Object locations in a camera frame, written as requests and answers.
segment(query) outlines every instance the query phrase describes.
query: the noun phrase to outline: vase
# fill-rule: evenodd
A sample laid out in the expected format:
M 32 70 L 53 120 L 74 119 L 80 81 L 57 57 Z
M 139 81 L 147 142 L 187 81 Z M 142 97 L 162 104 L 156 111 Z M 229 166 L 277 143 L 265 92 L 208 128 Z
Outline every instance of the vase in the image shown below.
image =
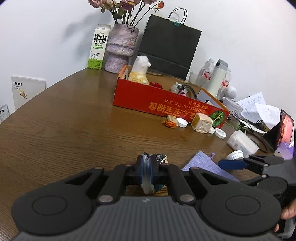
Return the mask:
M 133 56 L 139 29 L 121 23 L 114 24 L 107 43 L 109 53 L 105 70 L 119 74 L 123 66 L 128 64 L 128 58 Z

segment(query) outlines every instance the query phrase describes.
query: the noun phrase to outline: metal screw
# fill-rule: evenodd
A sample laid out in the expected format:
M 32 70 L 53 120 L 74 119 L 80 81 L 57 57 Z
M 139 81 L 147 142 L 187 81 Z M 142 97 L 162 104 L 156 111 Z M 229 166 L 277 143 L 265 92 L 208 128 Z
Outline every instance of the metal screw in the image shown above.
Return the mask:
M 113 197 L 110 195 L 102 195 L 98 198 L 100 202 L 111 202 L 113 201 Z
M 184 194 L 184 195 L 180 196 L 180 200 L 182 202 L 191 202 L 191 201 L 194 200 L 194 197 L 192 195 L 190 195 L 190 194 Z

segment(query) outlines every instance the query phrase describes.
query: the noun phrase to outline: bottle label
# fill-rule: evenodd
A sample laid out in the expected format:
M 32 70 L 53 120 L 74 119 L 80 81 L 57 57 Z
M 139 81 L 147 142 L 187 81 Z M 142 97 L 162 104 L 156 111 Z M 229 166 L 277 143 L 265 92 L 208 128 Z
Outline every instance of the bottle label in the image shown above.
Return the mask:
M 229 86 L 229 82 L 230 82 L 230 81 L 228 81 L 228 80 L 223 80 L 222 85 L 223 85 L 224 87 L 228 87 L 228 86 Z
M 209 71 L 204 71 L 203 77 L 204 77 L 205 79 L 210 80 L 210 79 L 211 79 L 211 76 L 212 76 L 211 72 L 209 72 Z

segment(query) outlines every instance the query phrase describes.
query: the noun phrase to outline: red cardboard box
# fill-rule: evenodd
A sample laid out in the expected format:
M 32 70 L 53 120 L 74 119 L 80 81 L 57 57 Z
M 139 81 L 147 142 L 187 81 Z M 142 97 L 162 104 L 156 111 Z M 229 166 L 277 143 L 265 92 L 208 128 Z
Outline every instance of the red cardboard box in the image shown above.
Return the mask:
M 113 101 L 115 106 L 159 116 L 174 115 L 188 122 L 192 121 L 196 113 L 202 113 L 212 118 L 215 128 L 222 127 L 230 114 L 224 105 L 203 88 L 173 77 L 147 74 L 149 82 L 159 83 L 163 89 L 128 81 L 131 68 L 131 66 L 124 66 L 118 76 Z M 170 92 L 170 88 L 176 82 L 189 84 L 201 101 Z

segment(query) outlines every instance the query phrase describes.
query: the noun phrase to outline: hand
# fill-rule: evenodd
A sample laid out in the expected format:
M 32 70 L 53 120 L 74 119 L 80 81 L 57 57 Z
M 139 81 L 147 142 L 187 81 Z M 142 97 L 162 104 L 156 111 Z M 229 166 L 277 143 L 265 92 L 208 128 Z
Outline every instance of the hand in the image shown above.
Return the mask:
M 289 206 L 285 207 L 281 212 L 281 219 L 287 220 L 296 217 L 296 200 L 292 201 Z M 276 225 L 275 232 L 279 230 L 279 225 Z

